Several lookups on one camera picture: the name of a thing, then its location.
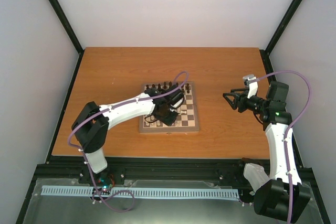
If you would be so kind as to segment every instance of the black metal frame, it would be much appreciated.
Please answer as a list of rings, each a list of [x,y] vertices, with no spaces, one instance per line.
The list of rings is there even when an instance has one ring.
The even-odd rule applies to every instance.
[[[58,0],[49,1],[55,10],[55,13],[59,17],[62,25],[64,26],[64,29],[66,30],[74,47],[76,48],[79,54],[79,58],[71,79],[66,99],[62,107],[54,137],[52,138],[53,140],[48,152],[46,163],[42,165],[37,165],[36,167],[25,201],[22,205],[19,217],[17,219],[17,223],[23,223],[24,221],[24,216],[35,187],[36,179],[78,178],[83,183],[88,180],[87,167],[83,163],[82,157],[51,155],[64,116],[64,112],[70,98],[72,87],[74,86],[73,84],[75,82],[81,60],[83,58],[84,50],[81,47],[77,36],[75,35],[75,32],[73,31]],[[277,41],[281,37],[284,29],[288,25],[301,1],[302,0],[292,1],[267,48],[265,50],[260,50],[261,59],[264,64],[266,73],[273,72],[273,67],[271,65],[269,55],[274,49]],[[271,76],[268,78],[269,82],[272,80],[276,80],[275,76]],[[325,224],[330,224],[330,220],[325,210],[313,171],[311,168],[303,167],[303,163],[294,138],[293,149],[295,153],[296,165],[298,166],[299,176],[303,182],[309,182],[311,184],[315,199],[317,201],[322,216],[322,220]],[[113,170],[117,184],[123,184],[124,179],[201,180],[212,182],[216,185],[221,186],[232,186],[233,188],[239,189],[240,192],[244,192],[244,190],[250,190],[250,186],[238,182],[238,178],[236,177],[238,161],[238,159],[107,158],[108,165]],[[265,171],[269,172],[269,161],[263,160],[260,162],[263,163]]]

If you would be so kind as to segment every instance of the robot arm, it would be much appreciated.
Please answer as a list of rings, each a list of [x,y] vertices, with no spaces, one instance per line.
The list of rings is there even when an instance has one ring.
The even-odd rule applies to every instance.
[[[295,223],[310,200],[310,190],[302,186],[298,175],[292,148],[292,129],[289,130],[284,146],[285,131],[292,122],[291,114],[286,112],[286,97],[288,85],[272,81],[266,99],[257,96],[258,84],[252,82],[256,77],[252,74],[243,77],[245,88],[232,89],[224,93],[223,97],[239,113],[246,110],[259,115],[259,121],[269,145],[270,174],[258,164],[247,163],[244,167],[244,177],[251,184],[254,196],[254,210],[259,215],[264,215],[286,221],[289,206],[289,179],[286,162],[288,151],[290,173],[294,186],[293,211],[291,222]]]
[[[173,91],[171,94],[158,97]],[[94,173],[99,173],[107,168],[107,162],[103,153],[103,145],[107,136],[107,131],[119,123],[142,115],[153,115],[166,125],[172,125],[178,115],[174,111],[183,102],[184,95],[177,85],[172,85],[169,89],[147,89],[144,93],[128,100],[118,103],[97,106],[94,102],[89,102],[80,112],[76,121],[72,125],[74,129],[77,125],[89,116],[99,111],[104,111],[102,115],[83,125],[75,136],[82,146],[88,162]]]

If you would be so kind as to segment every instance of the wooden table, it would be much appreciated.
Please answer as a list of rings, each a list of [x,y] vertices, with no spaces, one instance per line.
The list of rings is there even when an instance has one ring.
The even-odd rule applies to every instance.
[[[52,155],[79,154],[67,145],[67,136],[86,103],[134,97],[141,84],[173,80],[182,70],[195,82],[200,131],[143,134],[134,118],[108,132],[105,156],[269,158],[265,133],[252,112],[233,111],[222,97],[242,88],[243,76],[265,74],[257,48],[86,48]],[[265,97],[267,88],[267,80],[261,81],[258,94]]]

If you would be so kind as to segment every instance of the purple cable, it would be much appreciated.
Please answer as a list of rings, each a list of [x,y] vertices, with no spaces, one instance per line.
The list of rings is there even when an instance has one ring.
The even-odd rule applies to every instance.
[[[293,127],[293,125],[302,117],[302,115],[305,113],[305,111],[307,110],[307,107],[310,104],[310,99],[311,99],[311,85],[308,81],[308,79],[300,74],[299,72],[296,71],[292,71],[292,70],[282,70],[282,71],[276,71],[273,73],[269,73],[263,77],[257,78],[255,80],[252,80],[250,83],[253,82],[257,82],[260,81],[264,78],[267,78],[269,76],[273,76],[275,74],[278,73],[294,73],[296,75],[298,75],[299,77],[301,77],[305,83],[307,84],[308,87],[308,99],[307,99],[307,103],[304,106],[303,110],[300,112],[300,114],[289,124],[289,126],[287,127],[287,129],[285,130],[285,135],[284,138],[286,139],[289,130]],[[285,157],[286,157],[286,164],[287,164],[287,171],[290,171],[290,163],[289,163],[289,154],[288,154],[288,143],[287,141],[284,141],[284,146],[285,146]],[[288,173],[288,181],[289,181],[289,206],[288,206],[288,216],[287,216],[287,224],[290,224],[291,218],[292,218],[292,211],[293,211],[293,179],[292,179],[292,175],[290,173]]]
[[[241,204],[245,204],[245,202],[243,202],[241,199],[238,199],[238,201],[239,201]]]
[[[299,77],[301,77],[305,83],[307,84],[307,87],[308,87],[308,99],[307,99],[307,103],[306,105],[304,106],[303,110],[300,112],[300,114],[292,121],[292,123],[287,127],[286,131],[285,131],[285,138],[287,137],[287,134],[288,134],[288,131],[293,127],[293,125],[302,117],[302,115],[305,113],[305,111],[307,110],[307,107],[309,106],[310,104],[310,99],[311,99],[311,85],[308,81],[308,79],[300,74],[299,72],[296,72],[296,71],[292,71],[292,70],[282,70],[282,71],[276,71],[276,72],[273,72],[273,73],[269,73],[263,77],[260,77],[260,78],[257,78],[256,80],[252,80],[250,83],[253,83],[253,82],[256,82],[256,81],[261,81],[262,79],[264,78],[267,78],[269,76],[273,76],[275,74],[278,74],[278,73],[294,73],[296,75],[298,75]]]
[[[178,87],[176,87],[175,89],[173,89],[173,90],[171,90],[171,91],[169,91],[169,92],[167,92],[167,93],[164,93],[164,94],[156,95],[156,96],[154,96],[154,97],[146,97],[146,98],[140,98],[140,99],[138,99],[138,100],[134,99],[134,100],[129,100],[129,101],[121,102],[121,103],[118,103],[118,104],[114,105],[114,106],[112,107],[112,109],[118,108],[118,107],[120,107],[120,106],[129,104],[129,103],[132,103],[132,102],[153,100],[153,99],[156,99],[156,98],[161,98],[161,97],[164,97],[164,96],[166,96],[166,95],[169,95],[169,94],[175,92],[176,90],[180,89],[183,85],[185,85],[185,83],[187,82],[187,80],[188,80],[188,78],[189,78],[189,73],[188,73],[187,71],[182,71],[182,72],[180,72],[180,73],[175,77],[175,79],[174,79],[173,82],[175,82],[175,81],[178,79],[178,77],[179,77],[180,75],[184,74],[184,73],[186,74],[186,78],[185,78],[184,81],[183,81],[180,85],[178,85]],[[75,147],[75,148],[78,148],[78,150],[79,150],[80,152],[82,152],[83,158],[84,158],[86,164],[88,165],[88,169],[89,169],[90,177],[91,177],[91,180],[92,180],[92,183],[93,183],[93,187],[94,187],[94,189],[96,190],[96,194],[99,196],[101,202],[103,202],[108,208],[110,208],[111,210],[113,210],[113,211],[115,211],[115,212],[126,212],[126,211],[131,210],[131,209],[133,208],[133,206],[134,206],[134,203],[135,203],[135,197],[134,197],[134,194],[133,194],[131,191],[129,191],[129,190],[121,190],[121,191],[118,191],[118,192],[114,193],[114,194],[111,195],[110,197],[108,197],[108,198],[106,198],[106,199],[103,199],[103,197],[102,197],[101,194],[100,194],[100,191],[98,190],[97,184],[96,184],[96,182],[95,182],[95,180],[94,180],[94,176],[93,176],[93,173],[92,173],[91,166],[90,166],[90,164],[89,164],[89,161],[88,161],[88,159],[87,159],[87,157],[86,157],[84,151],[82,150],[82,147],[79,146],[79,145],[77,145],[77,144],[72,144],[72,143],[71,143],[71,138],[73,137],[73,135],[74,135],[74,134],[75,134],[81,127],[83,127],[83,125],[85,125],[87,122],[91,121],[92,119],[98,117],[99,115],[102,115],[103,113],[108,112],[109,110],[110,110],[110,109],[104,109],[104,110],[102,110],[102,111],[99,111],[99,112],[97,112],[96,114],[94,114],[94,115],[92,115],[92,116],[86,118],[86,119],[85,119],[83,122],[81,122],[80,124],[78,124],[78,125],[74,128],[74,130],[70,133],[70,135],[68,136],[68,145],[69,145],[69,146],[72,146],[72,147]],[[106,203],[107,200],[113,198],[115,195],[118,195],[118,194],[120,194],[120,193],[128,193],[128,194],[131,195],[131,197],[132,197],[132,199],[133,199],[133,201],[132,201],[132,205],[131,205],[129,208],[125,209],[125,210],[115,209],[115,208],[109,206],[109,205]]]

